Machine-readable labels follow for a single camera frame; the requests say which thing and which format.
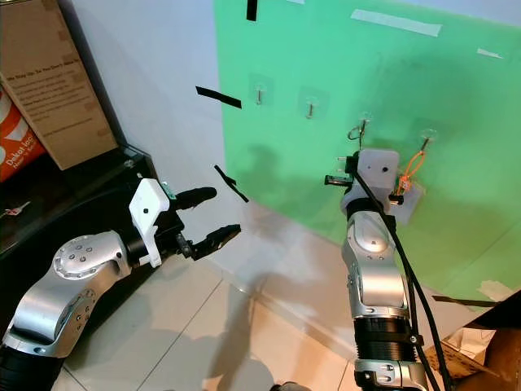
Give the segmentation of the small silver keys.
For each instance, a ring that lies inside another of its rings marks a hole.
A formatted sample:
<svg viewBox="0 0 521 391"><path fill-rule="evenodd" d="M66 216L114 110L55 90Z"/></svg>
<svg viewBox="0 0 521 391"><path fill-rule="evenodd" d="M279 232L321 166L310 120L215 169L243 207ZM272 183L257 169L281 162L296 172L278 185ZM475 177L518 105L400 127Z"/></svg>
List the small silver keys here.
<svg viewBox="0 0 521 391"><path fill-rule="evenodd" d="M14 206L14 208L4 209L4 211L1 213L1 218L19 216L20 213L24 211L26 206L29 206L30 204L31 201L26 201L22 205Z"/></svg>

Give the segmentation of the black glossy cabinet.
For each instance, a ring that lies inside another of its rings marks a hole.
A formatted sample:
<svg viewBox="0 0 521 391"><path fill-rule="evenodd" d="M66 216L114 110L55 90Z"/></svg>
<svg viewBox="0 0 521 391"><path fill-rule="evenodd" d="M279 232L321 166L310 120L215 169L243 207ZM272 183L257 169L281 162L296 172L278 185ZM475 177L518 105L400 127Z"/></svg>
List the black glossy cabinet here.
<svg viewBox="0 0 521 391"><path fill-rule="evenodd" d="M2 206L24 209L0 220L0 329L10 326L15 306L68 239L115 231L130 251L144 251L128 204L140 180L154 175L151 157L124 147L70 169L41 157L8 178Z"/></svg>

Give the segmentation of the long white tape strip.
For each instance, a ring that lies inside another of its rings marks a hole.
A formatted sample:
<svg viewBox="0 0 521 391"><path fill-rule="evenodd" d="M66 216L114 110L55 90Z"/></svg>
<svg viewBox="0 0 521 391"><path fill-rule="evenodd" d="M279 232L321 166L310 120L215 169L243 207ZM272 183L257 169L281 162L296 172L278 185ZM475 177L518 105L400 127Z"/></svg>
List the long white tape strip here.
<svg viewBox="0 0 521 391"><path fill-rule="evenodd" d="M419 33L421 36L439 37L442 24L433 24L417 21L405 16L390 15L386 12L369 11L369 10L353 10L350 18L355 21L364 21L381 26L391 27L391 29L400 29Z"/></svg>

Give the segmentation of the printed cardboard box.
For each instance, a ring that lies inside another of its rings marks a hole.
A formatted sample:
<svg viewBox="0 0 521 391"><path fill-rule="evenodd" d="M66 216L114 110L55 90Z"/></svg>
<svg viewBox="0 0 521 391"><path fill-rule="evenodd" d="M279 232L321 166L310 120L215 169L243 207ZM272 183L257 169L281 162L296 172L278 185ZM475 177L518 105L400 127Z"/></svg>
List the printed cardboard box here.
<svg viewBox="0 0 521 391"><path fill-rule="evenodd" d="M4 89L57 166L117 149L57 0L3 2L0 24Z"/></svg>

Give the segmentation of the brown cardboard piece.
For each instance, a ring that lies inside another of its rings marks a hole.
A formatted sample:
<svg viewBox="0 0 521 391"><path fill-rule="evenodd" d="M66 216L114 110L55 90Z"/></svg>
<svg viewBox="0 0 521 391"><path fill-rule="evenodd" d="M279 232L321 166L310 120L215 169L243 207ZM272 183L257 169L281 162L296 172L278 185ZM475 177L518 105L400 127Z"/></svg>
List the brown cardboard piece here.
<svg viewBox="0 0 521 391"><path fill-rule="evenodd" d="M521 329L462 327L440 346L455 391L521 391Z"/></svg>

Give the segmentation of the clear adhesive wall hook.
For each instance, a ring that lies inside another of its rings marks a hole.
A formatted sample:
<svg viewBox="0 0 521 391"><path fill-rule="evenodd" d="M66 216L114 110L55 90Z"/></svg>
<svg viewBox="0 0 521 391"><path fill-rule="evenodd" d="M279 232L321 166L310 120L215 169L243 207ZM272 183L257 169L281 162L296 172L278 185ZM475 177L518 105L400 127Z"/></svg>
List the clear adhesive wall hook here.
<svg viewBox="0 0 521 391"><path fill-rule="evenodd" d="M358 123L355 128L357 128L357 132L359 134L365 133L367 130L367 127L369 126L369 123L371 123L372 120L372 112L370 111L361 111L360 115L358 115Z"/></svg>
<svg viewBox="0 0 521 391"><path fill-rule="evenodd" d="M432 126L422 126L420 128L420 135L422 142L419 148L419 153L425 154L431 146L431 143L438 138L438 130Z"/></svg>
<svg viewBox="0 0 521 391"><path fill-rule="evenodd" d="M320 114L325 98L325 92L316 88L305 86L299 92L298 105L300 115L306 120L316 118Z"/></svg>
<svg viewBox="0 0 521 391"><path fill-rule="evenodd" d="M251 98L257 107L271 105L274 101L274 81L271 77L253 73L249 76Z"/></svg>

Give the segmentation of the green wall sheet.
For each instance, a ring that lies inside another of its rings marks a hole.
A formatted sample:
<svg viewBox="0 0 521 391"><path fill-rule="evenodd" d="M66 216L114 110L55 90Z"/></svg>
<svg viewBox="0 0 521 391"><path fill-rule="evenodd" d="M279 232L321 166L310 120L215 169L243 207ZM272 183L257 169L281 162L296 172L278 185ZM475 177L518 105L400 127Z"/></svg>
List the green wall sheet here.
<svg viewBox="0 0 521 391"><path fill-rule="evenodd" d="M421 283L447 297L490 301L484 280L521 289L521 27L396 0L213 0L225 170L249 199L341 241L342 187L324 177L362 144L395 150L401 167L438 138L414 183L423 195L401 238ZM353 10L442 24L439 37L355 21ZM477 55L484 48L505 57ZM249 76L274 81L257 107ZM325 92L320 114L300 115L301 88Z"/></svg>

